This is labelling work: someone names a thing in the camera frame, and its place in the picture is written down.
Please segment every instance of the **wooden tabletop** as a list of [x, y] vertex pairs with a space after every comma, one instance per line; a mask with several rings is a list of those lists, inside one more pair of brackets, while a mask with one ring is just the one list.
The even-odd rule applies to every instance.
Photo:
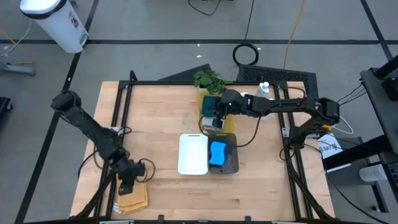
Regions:
[[[300, 82], [288, 85], [303, 88]], [[228, 88], [252, 95], [257, 91], [257, 86]], [[111, 124], [117, 90], [118, 82], [102, 84], [94, 115], [102, 126]], [[194, 86], [133, 86], [127, 119], [132, 133], [125, 136], [124, 147], [135, 161], [148, 158], [154, 161], [157, 169], [147, 184], [149, 206], [128, 215], [114, 212], [112, 218], [156, 220], [163, 214], [166, 220], [244, 220], [247, 215], [252, 220], [294, 220], [286, 164], [279, 159], [282, 137], [277, 114], [270, 114], [267, 121], [261, 121], [257, 136], [250, 145], [238, 148], [238, 173], [192, 176], [177, 172], [180, 135], [200, 132], [197, 94]], [[290, 89], [289, 94], [291, 98], [302, 97], [300, 90]], [[297, 126], [309, 118], [308, 114], [294, 113]], [[238, 144], [246, 143], [254, 134], [257, 119], [235, 116], [234, 122]], [[309, 139], [306, 143], [318, 147], [316, 140]], [[89, 141], [85, 157], [92, 152], [93, 143]], [[301, 152], [308, 189], [325, 211], [334, 216], [320, 154], [309, 147]], [[71, 215], [80, 212], [91, 199], [98, 189], [100, 175], [101, 170], [90, 159], [81, 171]], [[297, 189], [304, 217], [303, 197]], [[104, 202], [108, 201], [108, 190], [106, 192]]]

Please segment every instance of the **white plate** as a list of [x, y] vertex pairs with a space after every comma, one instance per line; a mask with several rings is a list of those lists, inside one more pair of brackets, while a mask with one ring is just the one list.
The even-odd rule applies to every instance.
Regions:
[[178, 172], [183, 175], [205, 175], [208, 171], [207, 136], [182, 134], [178, 152]]

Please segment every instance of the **blue sponge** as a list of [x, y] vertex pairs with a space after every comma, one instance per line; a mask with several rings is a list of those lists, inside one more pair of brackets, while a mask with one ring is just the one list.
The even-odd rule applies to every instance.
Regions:
[[211, 158], [210, 164], [222, 166], [226, 158], [226, 144], [222, 142], [213, 141], [210, 146]]

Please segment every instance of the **yellow cable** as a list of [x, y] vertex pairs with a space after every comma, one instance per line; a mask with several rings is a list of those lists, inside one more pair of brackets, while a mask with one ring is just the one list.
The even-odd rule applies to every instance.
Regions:
[[[25, 56], [31, 60], [32, 57], [30, 57], [30, 55], [24, 50], [23, 47], [21, 47], [20, 45], [18, 45], [8, 34], [6, 31], [0, 29], [0, 33], [2, 33], [9, 41], [11, 41], [14, 46], [18, 47], [23, 54], [25, 54]], [[32, 65], [33, 62], [16, 62], [16, 63], [11, 63], [12, 65]]]
[[290, 35], [289, 42], [287, 43], [287, 46], [286, 46], [285, 60], [284, 60], [284, 69], [285, 69], [285, 66], [286, 66], [287, 55], [289, 54], [289, 46], [290, 46], [290, 43], [291, 43], [291, 41], [292, 41], [292, 39], [293, 39], [294, 32], [296, 31], [297, 25], [298, 25], [299, 22], [300, 22], [301, 15], [303, 14], [304, 5], [305, 5], [305, 0], [303, 0], [302, 3], [301, 3], [300, 13], [299, 13], [298, 16], [297, 16], [296, 24], [294, 24], [294, 28], [293, 28], [292, 35]]

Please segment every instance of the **potted plant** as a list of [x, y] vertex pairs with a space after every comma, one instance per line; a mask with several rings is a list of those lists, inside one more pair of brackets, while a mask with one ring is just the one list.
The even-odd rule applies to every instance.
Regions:
[[216, 73], [215, 71], [209, 70], [209, 71], [199, 71], [196, 72], [193, 77], [195, 78], [195, 81], [193, 84], [196, 87], [199, 88], [206, 88], [207, 91], [211, 95], [214, 94], [221, 94], [224, 90], [225, 84], [231, 83], [230, 81], [222, 80], [218, 78], [219, 73]]

